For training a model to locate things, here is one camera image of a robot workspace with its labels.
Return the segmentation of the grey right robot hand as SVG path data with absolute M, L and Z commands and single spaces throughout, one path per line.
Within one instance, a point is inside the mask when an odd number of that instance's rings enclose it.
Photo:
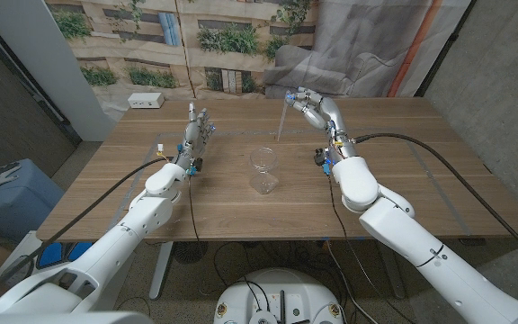
M 328 164 L 331 169 L 337 163 L 357 156 L 339 107 L 332 99 L 300 86 L 296 93 L 287 92 L 284 102 L 301 112 L 311 126 L 326 132 L 329 147 L 317 149 L 314 157 L 319 166 Z

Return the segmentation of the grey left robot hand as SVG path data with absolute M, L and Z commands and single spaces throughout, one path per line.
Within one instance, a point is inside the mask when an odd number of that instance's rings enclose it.
M 209 118 L 206 108 L 196 112 L 194 102 L 189 103 L 189 121 L 183 133 L 183 141 L 178 146 L 178 154 L 173 159 L 173 163 L 182 167 L 189 176 L 201 170 L 201 156 L 209 137 L 216 130 Z

